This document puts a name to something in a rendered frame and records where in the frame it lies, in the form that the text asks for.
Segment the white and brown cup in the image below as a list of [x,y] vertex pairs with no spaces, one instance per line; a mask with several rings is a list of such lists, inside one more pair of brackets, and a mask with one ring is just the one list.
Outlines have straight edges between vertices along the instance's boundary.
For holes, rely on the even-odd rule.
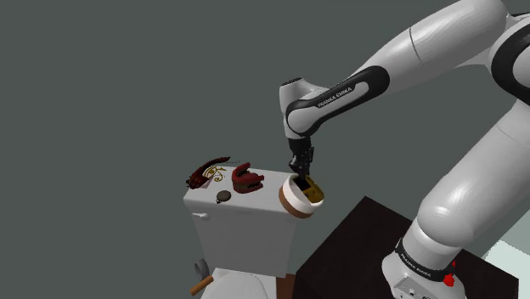
[[308,218],[324,203],[324,191],[309,176],[302,187],[301,181],[297,174],[291,174],[279,189],[279,201],[292,216]]

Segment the dark red clamp toy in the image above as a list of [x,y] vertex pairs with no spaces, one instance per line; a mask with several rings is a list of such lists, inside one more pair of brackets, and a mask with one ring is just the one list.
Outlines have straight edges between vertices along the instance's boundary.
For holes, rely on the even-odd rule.
[[232,184],[235,192],[248,194],[263,187],[264,176],[250,171],[250,162],[237,166],[232,172]]

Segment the white toilet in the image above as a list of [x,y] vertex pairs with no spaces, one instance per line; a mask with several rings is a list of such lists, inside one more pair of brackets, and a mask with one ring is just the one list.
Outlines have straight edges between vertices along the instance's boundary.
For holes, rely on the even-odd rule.
[[[251,169],[264,176],[263,187],[248,194],[234,191],[232,166],[221,166],[224,179],[189,189],[189,210],[214,281],[200,299],[285,299],[282,279],[288,276],[290,245],[298,219],[279,201],[288,172]],[[221,190],[231,199],[216,203]]]

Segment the dark red feather ornament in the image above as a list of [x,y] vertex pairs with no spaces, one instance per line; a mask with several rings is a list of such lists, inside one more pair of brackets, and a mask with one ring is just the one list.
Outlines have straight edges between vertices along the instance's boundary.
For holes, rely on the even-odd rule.
[[229,163],[229,160],[229,156],[223,156],[209,160],[202,166],[199,166],[185,181],[186,186],[189,189],[198,189],[211,180],[214,182],[222,181],[224,179],[224,175],[222,174],[224,168],[219,166],[219,164]]

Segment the dark robot stand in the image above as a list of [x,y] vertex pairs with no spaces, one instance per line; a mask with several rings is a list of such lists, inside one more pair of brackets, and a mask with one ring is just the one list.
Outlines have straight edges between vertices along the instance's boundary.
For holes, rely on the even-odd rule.
[[[296,271],[292,299],[394,299],[381,263],[411,223],[364,197]],[[466,250],[455,261],[467,299],[518,299],[515,276]]]

